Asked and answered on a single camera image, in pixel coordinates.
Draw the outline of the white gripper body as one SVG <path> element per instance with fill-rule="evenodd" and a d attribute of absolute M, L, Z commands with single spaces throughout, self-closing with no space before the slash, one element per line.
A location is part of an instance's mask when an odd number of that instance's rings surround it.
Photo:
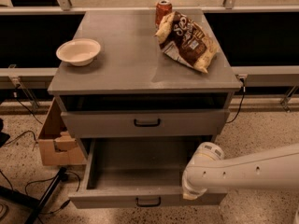
<path fill-rule="evenodd" d="M 199 197 L 203 196 L 207 192 L 207 188 L 193 188 L 188 181 L 188 175 L 186 172 L 182 175 L 182 195 L 189 194 L 189 195 L 197 195 Z"/>

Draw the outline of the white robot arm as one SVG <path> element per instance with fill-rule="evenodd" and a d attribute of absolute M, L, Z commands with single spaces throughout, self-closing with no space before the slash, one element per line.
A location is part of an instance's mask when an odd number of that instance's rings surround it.
<path fill-rule="evenodd" d="M 196 200 L 211 189 L 299 189 L 299 145 L 225 159 L 214 143 L 199 145 L 182 175 L 182 195 Z"/>

